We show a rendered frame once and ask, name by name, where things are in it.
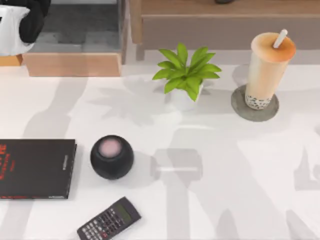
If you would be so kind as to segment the black calculator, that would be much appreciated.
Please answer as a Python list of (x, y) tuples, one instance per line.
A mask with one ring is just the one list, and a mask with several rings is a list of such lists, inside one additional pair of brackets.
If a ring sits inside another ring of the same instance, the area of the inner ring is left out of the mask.
[(80, 228), (80, 240), (112, 240), (141, 219), (134, 205), (124, 196)]

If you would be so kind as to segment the grey round coaster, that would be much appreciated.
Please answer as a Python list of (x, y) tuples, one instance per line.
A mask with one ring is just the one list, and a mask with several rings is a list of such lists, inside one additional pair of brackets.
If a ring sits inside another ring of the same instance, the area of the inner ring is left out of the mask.
[(252, 109), (245, 102), (246, 85), (239, 86), (231, 94), (230, 103), (233, 110), (243, 119), (251, 122), (265, 122), (276, 116), (280, 103), (274, 94), (270, 103), (264, 109)]

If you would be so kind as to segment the orange drink cup with straw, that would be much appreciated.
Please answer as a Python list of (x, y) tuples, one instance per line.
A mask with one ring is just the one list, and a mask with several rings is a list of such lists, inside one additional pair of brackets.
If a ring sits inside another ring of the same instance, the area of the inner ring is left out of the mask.
[(263, 110), (275, 91), (296, 53), (295, 43), (288, 31), (264, 32), (251, 42), (251, 59), (245, 88), (245, 103), (254, 110)]

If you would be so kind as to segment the pale wooden drawer front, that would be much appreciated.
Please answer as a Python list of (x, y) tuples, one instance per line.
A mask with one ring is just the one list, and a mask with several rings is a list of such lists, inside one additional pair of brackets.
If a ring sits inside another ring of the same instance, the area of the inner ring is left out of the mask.
[(31, 77), (119, 77), (120, 53), (32, 52), (23, 55)]

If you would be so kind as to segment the black round speaker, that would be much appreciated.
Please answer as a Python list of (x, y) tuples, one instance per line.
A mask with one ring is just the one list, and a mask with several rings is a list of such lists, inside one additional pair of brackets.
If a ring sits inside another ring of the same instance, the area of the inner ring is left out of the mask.
[(129, 173), (134, 163), (134, 151), (127, 140), (118, 135), (100, 138), (90, 152), (93, 170), (102, 178), (117, 180)]

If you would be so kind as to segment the pulled-out wooden drawer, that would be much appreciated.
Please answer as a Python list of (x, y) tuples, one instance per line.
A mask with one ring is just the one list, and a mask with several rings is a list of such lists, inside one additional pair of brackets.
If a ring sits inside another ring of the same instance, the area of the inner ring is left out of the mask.
[(56, 3), (51, 0), (44, 26), (33, 47), (23, 54), (0, 56), (0, 66), (7, 58), (19, 57), (19, 63), (26, 67), (23, 55), (29, 53), (118, 53), (123, 64), (128, 28), (125, 12), (126, 0), (113, 3), (94, 0)]

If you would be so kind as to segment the black book with red print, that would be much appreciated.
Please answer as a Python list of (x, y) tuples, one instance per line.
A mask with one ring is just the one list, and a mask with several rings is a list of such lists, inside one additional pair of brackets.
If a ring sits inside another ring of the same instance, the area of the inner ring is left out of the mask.
[(0, 200), (67, 199), (75, 139), (0, 139)]

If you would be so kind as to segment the wooden shelf unit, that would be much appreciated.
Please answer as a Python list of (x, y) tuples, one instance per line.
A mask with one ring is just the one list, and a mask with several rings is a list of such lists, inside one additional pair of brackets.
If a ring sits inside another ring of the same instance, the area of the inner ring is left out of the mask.
[(286, 29), (297, 47), (293, 63), (320, 64), (320, 0), (128, 0), (128, 9), (138, 60), (183, 43), (242, 63), (255, 36)]

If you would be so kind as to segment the green plant in white pot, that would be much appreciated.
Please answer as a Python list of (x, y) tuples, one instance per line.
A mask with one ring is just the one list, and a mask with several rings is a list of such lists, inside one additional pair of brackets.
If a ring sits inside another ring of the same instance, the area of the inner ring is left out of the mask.
[(219, 79), (222, 70), (210, 63), (216, 55), (207, 46), (199, 47), (190, 61), (185, 44), (178, 43), (176, 51), (166, 48), (158, 50), (165, 58), (157, 64), (160, 67), (153, 80), (165, 80), (164, 94), (169, 95), (170, 104), (179, 111), (192, 110), (198, 102), (206, 79)]

